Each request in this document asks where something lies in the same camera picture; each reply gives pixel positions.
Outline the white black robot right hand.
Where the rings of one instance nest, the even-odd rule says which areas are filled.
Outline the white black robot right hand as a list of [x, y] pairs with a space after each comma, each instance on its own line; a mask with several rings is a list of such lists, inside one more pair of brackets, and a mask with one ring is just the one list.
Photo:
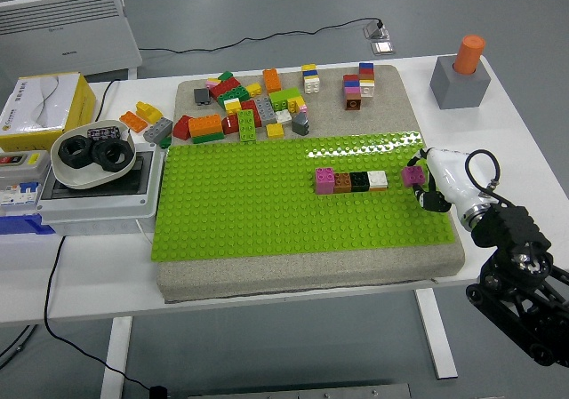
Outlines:
[[421, 208], [427, 211], [447, 212], [454, 206], [457, 217], [467, 219], [478, 213], [495, 198], [483, 196], [466, 172], [467, 154], [435, 148], [421, 148], [407, 163], [414, 166], [421, 159], [426, 160], [429, 172], [429, 189], [413, 185], [415, 198]]

